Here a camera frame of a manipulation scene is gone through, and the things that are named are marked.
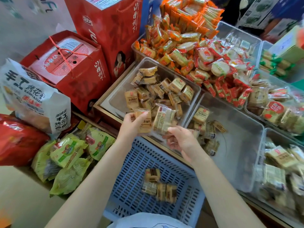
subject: hand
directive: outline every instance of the hand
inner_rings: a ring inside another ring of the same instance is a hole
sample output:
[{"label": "hand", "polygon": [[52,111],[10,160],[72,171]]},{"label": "hand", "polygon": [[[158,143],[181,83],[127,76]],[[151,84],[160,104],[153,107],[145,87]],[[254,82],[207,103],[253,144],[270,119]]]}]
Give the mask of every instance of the hand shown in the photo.
[{"label": "hand", "polygon": [[139,127],[147,118],[147,115],[148,112],[144,112],[137,119],[135,119],[134,113],[126,114],[124,121],[121,124],[117,140],[122,140],[125,144],[132,144],[137,135]]},{"label": "hand", "polygon": [[192,163],[200,153],[205,153],[201,148],[199,142],[193,136],[193,134],[181,127],[169,127],[167,135],[167,145],[170,149],[176,149],[181,152],[183,158]]}]

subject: forearm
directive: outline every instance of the forearm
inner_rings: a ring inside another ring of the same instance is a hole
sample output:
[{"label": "forearm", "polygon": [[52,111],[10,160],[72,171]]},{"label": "forearm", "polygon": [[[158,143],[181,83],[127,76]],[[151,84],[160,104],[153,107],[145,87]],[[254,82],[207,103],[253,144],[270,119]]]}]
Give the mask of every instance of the forearm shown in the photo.
[{"label": "forearm", "polygon": [[130,145],[117,140],[46,227],[97,227],[129,151]]},{"label": "forearm", "polygon": [[264,227],[203,150],[192,165],[219,228]]}]

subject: green wrapped snack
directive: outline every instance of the green wrapped snack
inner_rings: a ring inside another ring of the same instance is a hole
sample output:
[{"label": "green wrapped snack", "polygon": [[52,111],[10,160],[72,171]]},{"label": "green wrapped snack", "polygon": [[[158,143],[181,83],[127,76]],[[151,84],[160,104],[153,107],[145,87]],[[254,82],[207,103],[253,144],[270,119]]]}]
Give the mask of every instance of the green wrapped snack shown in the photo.
[{"label": "green wrapped snack", "polygon": [[43,145],[36,153],[31,165],[32,169],[43,183],[46,182],[47,179],[54,179],[61,170],[61,167],[56,165],[50,158],[55,143],[56,141],[49,141]]},{"label": "green wrapped snack", "polygon": [[55,144],[56,149],[50,156],[57,165],[70,169],[87,146],[85,141],[78,139],[76,136],[67,135]]},{"label": "green wrapped snack", "polygon": [[73,192],[81,183],[90,161],[85,158],[78,158],[70,169],[63,168],[55,177],[50,195],[64,195]]},{"label": "green wrapped snack", "polygon": [[82,135],[82,139],[89,144],[90,156],[99,161],[116,141],[115,138],[97,128],[89,128]]}]

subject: brand logo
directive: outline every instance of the brand logo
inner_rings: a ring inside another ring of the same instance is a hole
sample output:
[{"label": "brand logo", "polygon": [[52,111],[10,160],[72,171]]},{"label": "brand logo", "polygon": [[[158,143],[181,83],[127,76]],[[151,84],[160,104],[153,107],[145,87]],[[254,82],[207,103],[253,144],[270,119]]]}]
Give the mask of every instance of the brand logo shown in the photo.
[{"label": "brand logo", "polygon": [[85,23],[89,24],[90,26],[93,26],[93,22],[88,16],[82,16],[82,18]]}]

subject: shopping basket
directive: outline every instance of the shopping basket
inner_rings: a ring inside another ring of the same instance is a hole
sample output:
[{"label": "shopping basket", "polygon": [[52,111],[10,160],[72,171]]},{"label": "shopping basket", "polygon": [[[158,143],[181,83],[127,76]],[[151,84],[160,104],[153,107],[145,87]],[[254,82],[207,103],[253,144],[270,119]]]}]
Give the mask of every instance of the shopping basket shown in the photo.
[{"label": "shopping basket", "polygon": [[[158,168],[161,181],[177,185],[177,202],[158,202],[141,191],[146,168]],[[139,212],[168,215],[195,227],[205,194],[195,172],[142,137],[132,143],[114,184],[104,216],[111,221]]]}]

